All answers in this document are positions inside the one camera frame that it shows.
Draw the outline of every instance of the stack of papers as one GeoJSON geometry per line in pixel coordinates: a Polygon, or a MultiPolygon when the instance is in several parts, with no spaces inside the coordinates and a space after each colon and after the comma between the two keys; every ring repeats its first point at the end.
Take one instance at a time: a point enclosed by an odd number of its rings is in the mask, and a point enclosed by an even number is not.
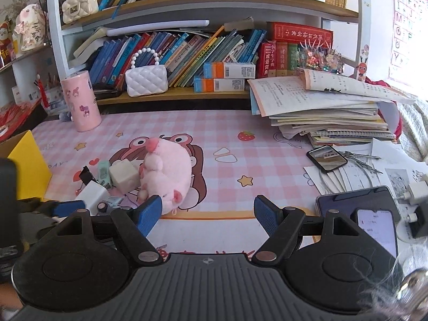
{"type": "Polygon", "coordinates": [[[305,69],[302,76],[252,79],[253,114],[269,117],[286,139],[307,135],[314,146],[396,141],[378,102],[411,102],[392,89],[305,69]]]}

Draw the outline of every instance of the shelf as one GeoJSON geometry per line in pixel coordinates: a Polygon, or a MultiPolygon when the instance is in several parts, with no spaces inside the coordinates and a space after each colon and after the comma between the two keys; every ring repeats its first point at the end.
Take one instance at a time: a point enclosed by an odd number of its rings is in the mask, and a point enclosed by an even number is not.
{"type": "Polygon", "coordinates": [[[83,17],[74,23],[64,25],[62,29],[66,30],[80,26],[85,30],[142,15],[150,15],[154,13],[170,12],[182,9],[213,7],[247,7],[263,8],[269,10],[283,10],[288,12],[314,15],[329,20],[358,22],[357,12],[317,0],[141,0],[122,5],[119,8],[119,12],[114,20],[111,19],[111,16],[116,7],[108,8],[90,16],[83,17]]]}
{"type": "Polygon", "coordinates": [[[165,93],[130,97],[123,93],[119,97],[97,100],[98,105],[126,104],[128,102],[186,100],[186,99],[248,99],[247,91],[216,91],[211,93],[195,93],[193,88],[170,88],[165,93]]]}

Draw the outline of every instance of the barcode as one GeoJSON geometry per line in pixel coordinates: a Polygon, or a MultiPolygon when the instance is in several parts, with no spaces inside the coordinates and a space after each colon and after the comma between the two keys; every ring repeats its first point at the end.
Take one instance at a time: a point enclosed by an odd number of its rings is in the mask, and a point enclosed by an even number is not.
{"type": "Polygon", "coordinates": [[[235,91],[240,91],[241,87],[242,87],[242,81],[240,79],[233,79],[232,80],[232,87],[233,90],[235,91]]]}
{"type": "Polygon", "coordinates": [[[243,66],[241,68],[241,74],[243,78],[254,78],[254,67],[243,66]]]}

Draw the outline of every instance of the stuffed pig toy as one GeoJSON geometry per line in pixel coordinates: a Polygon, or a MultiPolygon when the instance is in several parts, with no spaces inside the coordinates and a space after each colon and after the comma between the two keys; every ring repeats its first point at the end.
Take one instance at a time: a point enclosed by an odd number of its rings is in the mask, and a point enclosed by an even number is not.
{"type": "Polygon", "coordinates": [[[190,188],[192,165],[184,147],[165,139],[149,138],[147,154],[140,167],[138,202],[152,195],[162,198],[162,214],[176,212],[190,188]]]}

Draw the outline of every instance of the cream quilted handbag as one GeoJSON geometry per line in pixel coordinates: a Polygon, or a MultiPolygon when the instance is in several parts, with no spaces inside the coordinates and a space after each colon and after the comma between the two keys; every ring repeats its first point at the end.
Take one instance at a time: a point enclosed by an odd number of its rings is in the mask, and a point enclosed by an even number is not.
{"type": "Polygon", "coordinates": [[[97,12],[97,0],[65,0],[63,3],[63,21],[65,24],[97,12]]]}
{"type": "Polygon", "coordinates": [[[160,94],[168,90],[165,65],[159,65],[158,54],[150,48],[142,48],[131,59],[131,68],[125,72],[127,91],[130,97],[160,94]],[[135,67],[137,57],[150,52],[155,57],[155,65],[135,67]]]}

